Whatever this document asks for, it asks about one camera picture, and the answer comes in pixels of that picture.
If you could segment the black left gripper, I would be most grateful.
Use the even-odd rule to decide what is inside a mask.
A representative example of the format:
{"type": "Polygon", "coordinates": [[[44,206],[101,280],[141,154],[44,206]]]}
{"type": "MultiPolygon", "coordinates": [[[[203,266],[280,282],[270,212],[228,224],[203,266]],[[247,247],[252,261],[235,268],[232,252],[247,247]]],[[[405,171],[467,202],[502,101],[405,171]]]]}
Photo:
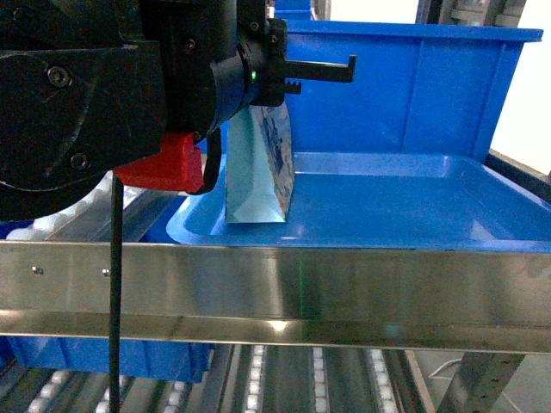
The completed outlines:
{"type": "Polygon", "coordinates": [[[287,59],[288,25],[267,16],[265,1],[211,1],[208,131],[248,106],[280,107],[302,81],[352,83],[356,55],[345,64],[287,59]]]}

